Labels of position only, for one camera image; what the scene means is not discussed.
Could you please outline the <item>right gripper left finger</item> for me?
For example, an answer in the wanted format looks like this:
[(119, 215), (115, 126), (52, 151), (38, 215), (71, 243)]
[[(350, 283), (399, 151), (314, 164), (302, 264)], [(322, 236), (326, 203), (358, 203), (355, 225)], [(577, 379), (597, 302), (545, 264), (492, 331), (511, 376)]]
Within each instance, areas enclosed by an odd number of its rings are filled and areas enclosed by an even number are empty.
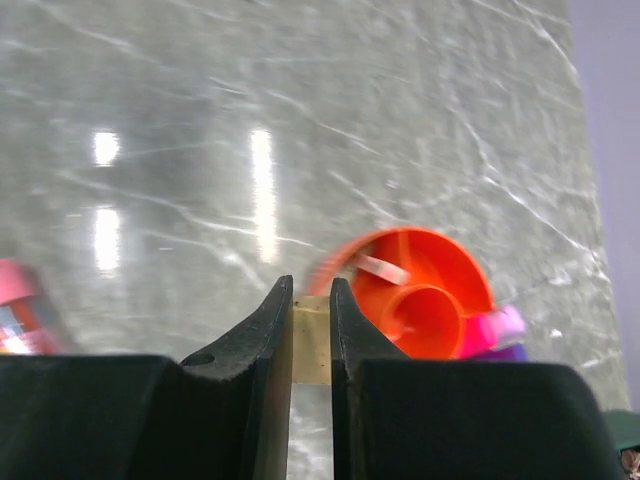
[(181, 362), (3, 356), (5, 479), (282, 479), (293, 279)]

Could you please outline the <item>clear pencil case pink cap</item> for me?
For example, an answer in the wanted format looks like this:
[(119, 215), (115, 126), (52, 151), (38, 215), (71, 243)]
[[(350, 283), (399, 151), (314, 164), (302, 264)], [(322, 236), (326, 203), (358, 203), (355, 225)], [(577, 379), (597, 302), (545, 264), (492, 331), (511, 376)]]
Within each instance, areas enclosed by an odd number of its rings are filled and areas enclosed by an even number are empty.
[(35, 273), (1, 260), (1, 353), (50, 355), (69, 351), (59, 316)]

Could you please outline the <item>orange round organizer container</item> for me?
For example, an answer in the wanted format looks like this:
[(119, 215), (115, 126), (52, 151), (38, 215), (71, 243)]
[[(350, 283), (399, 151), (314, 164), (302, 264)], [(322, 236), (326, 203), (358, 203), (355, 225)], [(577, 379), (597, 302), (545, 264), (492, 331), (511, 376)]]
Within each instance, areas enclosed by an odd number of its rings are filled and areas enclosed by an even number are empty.
[[(357, 269), (352, 261), (358, 253), (408, 271), (408, 283), (394, 285)], [(454, 240), (424, 228), (377, 230), (346, 243), (315, 270), (307, 294), (326, 294), (336, 277), (347, 278), (363, 315), (415, 359), (459, 359), (465, 320), (495, 308), (474, 258)]]

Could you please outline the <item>purple cap black highlighter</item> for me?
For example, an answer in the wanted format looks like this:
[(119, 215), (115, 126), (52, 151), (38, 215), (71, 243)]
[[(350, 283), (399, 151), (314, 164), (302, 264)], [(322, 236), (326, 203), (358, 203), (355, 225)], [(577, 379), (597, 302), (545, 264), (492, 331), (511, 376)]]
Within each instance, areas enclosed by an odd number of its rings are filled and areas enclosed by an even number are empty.
[(504, 348), (490, 350), (479, 356), (482, 361), (527, 362), (528, 354), (523, 344), (514, 343)]

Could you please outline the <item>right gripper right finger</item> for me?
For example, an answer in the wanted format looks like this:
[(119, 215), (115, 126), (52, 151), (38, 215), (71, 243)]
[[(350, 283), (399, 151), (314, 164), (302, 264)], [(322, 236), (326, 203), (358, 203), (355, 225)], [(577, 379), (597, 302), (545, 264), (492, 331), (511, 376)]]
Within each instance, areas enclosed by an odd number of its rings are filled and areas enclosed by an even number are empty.
[(413, 360), (329, 297), (338, 479), (620, 479), (588, 385), (558, 364)]

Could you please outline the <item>small tan eraser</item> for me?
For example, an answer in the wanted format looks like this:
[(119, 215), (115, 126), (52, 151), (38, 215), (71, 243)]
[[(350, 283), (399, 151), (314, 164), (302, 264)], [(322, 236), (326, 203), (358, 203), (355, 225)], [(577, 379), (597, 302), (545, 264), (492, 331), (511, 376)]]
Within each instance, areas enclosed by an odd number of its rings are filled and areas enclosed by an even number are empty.
[(292, 381), (331, 384), (329, 298), (300, 296), (293, 301)]

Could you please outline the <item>green compartment tray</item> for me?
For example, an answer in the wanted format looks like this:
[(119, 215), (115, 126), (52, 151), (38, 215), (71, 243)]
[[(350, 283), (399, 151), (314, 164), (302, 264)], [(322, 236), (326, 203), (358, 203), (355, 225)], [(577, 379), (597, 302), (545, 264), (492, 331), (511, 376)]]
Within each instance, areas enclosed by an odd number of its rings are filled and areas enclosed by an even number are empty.
[(640, 446), (640, 414), (626, 410), (609, 410), (604, 418), (619, 451), (638, 450)]

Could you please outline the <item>lilac highlighter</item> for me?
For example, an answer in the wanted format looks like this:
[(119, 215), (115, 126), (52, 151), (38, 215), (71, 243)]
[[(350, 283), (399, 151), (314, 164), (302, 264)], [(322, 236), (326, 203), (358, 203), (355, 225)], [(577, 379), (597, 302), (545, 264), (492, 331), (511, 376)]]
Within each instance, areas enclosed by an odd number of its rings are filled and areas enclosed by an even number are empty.
[(492, 326), (498, 345), (515, 341), (526, 334), (527, 325), (518, 310), (505, 305), (492, 313)]

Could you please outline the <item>pink cap black highlighter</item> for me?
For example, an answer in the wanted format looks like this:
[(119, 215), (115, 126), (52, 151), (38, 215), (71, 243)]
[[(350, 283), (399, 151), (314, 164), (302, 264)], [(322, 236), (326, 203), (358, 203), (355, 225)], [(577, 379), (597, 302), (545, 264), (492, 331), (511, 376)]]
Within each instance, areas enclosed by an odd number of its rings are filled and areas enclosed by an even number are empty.
[(483, 354), (497, 345), (497, 334), (493, 325), (494, 316), (494, 312), (487, 312), (465, 320), (462, 346), (458, 353), (459, 359)]

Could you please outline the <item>white eraser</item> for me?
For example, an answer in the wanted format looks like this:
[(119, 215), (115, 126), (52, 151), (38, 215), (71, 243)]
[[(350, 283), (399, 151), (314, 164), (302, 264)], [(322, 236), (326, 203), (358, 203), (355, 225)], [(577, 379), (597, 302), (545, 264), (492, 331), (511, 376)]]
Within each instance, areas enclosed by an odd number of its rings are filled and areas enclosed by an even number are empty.
[(372, 274), (394, 285), (405, 285), (410, 279), (408, 271), (393, 263), (364, 253), (358, 253), (355, 255), (352, 263), (357, 269)]

